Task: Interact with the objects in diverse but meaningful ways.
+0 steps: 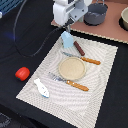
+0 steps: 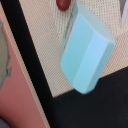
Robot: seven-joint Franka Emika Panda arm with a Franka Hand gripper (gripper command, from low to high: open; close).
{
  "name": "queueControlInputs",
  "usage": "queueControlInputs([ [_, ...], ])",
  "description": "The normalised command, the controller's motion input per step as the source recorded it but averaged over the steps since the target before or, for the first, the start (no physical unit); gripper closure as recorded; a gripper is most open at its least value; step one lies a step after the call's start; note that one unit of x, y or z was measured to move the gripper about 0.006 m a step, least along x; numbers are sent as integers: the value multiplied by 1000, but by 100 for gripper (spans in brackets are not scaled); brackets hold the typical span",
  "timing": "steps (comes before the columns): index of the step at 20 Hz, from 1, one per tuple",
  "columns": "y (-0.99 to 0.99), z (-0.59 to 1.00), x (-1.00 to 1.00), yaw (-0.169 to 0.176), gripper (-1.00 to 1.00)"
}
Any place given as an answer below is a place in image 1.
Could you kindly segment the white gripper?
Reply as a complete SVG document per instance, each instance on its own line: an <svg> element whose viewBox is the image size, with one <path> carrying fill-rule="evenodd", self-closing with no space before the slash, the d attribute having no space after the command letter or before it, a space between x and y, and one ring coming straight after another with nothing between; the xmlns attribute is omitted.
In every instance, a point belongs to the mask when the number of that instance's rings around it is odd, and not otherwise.
<svg viewBox="0 0 128 128"><path fill-rule="evenodd" d="M55 1L53 4L54 20L61 26L69 20L76 22L88 12L88 6L88 1Z"/></svg>

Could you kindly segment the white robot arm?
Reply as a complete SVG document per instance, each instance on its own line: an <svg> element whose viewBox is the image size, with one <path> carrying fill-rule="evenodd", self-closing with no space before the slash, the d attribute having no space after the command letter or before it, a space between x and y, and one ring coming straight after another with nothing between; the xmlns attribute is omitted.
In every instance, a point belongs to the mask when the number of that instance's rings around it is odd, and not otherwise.
<svg viewBox="0 0 128 128"><path fill-rule="evenodd" d="M69 20L78 21L88 12L92 0L53 0L54 20L58 25L65 25Z"/></svg>

